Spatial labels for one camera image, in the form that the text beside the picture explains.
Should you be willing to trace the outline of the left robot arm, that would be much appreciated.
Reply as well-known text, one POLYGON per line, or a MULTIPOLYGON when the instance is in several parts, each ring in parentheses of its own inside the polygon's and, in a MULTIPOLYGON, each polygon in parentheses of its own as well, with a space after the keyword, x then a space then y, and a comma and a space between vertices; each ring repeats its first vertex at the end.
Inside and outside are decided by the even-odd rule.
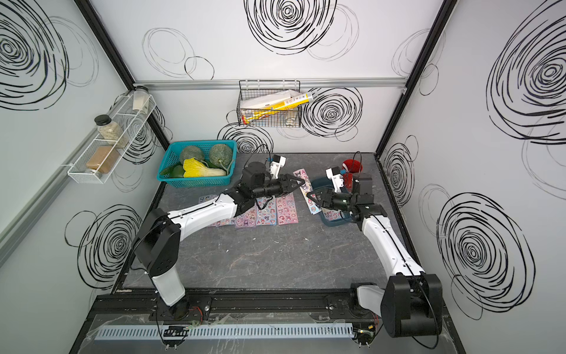
POLYGON ((281 198, 304 185, 305 180, 293 174, 271 174, 261 162, 251 162, 240 180, 216 199, 169 212, 160 208, 151 211, 136 235, 133 253, 163 303, 175 306, 186 295, 176 268, 181 242, 218 221, 244 214, 258 199, 281 198))

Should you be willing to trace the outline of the pink My Melody sticker sheet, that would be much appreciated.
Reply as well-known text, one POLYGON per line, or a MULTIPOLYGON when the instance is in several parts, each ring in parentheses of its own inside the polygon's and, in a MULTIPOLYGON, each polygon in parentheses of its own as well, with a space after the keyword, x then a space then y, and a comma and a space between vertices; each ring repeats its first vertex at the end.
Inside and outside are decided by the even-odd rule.
POLYGON ((292 193, 278 197, 276 199, 277 206, 277 224, 288 225, 297 224, 299 222, 296 210, 296 202, 292 193))

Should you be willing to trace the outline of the purple Kuromi sticker sheet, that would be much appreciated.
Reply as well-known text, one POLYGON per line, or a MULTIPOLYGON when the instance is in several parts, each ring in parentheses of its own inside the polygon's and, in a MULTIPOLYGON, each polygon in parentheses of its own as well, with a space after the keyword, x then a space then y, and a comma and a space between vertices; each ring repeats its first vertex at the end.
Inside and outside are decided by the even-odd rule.
POLYGON ((214 201, 217 197, 218 197, 217 195, 201 196, 201 197, 198 199, 198 203, 199 203, 199 204, 202 204, 202 203, 205 203, 205 202, 214 201))

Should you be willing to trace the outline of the blue glitter sticker sheet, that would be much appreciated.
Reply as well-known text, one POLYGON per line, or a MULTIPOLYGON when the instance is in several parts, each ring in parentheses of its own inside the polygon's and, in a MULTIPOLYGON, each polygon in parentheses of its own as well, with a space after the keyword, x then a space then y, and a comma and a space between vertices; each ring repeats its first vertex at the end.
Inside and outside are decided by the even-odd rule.
POLYGON ((236 228, 254 228, 256 226, 256 213, 257 208, 254 206, 242 215, 237 216, 237 218, 235 218, 236 228))

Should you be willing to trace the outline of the yellow pink sticker sheet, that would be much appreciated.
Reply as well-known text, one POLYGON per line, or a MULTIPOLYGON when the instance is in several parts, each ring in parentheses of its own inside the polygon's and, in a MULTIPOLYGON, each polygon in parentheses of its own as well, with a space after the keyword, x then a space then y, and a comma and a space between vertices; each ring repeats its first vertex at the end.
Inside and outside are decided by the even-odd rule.
POLYGON ((312 184, 305 169, 299 169, 297 171, 294 171, 293 175, 305 181, 305 183, 300 187, 300 189, 307 203, 310 213, 313 215, 319 214, 319 212, 321 212, 321 208, 315 202, 310 200, 307 196, 308 193, 312 192, 312 184))

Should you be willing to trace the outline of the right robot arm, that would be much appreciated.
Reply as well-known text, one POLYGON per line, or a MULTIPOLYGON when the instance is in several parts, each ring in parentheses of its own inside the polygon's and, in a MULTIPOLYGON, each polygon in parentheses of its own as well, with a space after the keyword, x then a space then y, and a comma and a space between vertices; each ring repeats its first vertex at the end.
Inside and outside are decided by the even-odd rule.
POLYGON ((383 207, 374 201, 372 179, 366 173, 352 177, 352 191, 343 191, 339 168, 327 170, 331 187, 319 187, 307 197, 320 208, 343 212, 373 246, 388 275, 384 289, 358 286, 361 308, 383 320, 390 337, 438 336, 442 332, 442 283, 408 253, 397 237, 383 207))

